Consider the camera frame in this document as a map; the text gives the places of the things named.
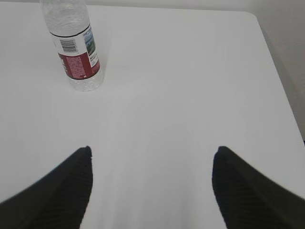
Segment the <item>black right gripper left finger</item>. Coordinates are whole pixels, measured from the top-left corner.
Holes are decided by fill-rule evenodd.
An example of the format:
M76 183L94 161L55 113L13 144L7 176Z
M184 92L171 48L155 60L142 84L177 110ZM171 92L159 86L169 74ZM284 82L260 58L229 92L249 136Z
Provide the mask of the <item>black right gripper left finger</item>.
M79 148L51 172L1 202L2 229L78 229L93 186L92 151Z

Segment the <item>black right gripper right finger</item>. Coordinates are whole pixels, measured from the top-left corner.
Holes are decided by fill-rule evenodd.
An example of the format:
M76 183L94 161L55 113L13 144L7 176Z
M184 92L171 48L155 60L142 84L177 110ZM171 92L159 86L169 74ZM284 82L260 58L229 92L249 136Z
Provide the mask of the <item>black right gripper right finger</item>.
M228 229L303 229L305 200L275 183L231 149L213 158L212 186Z

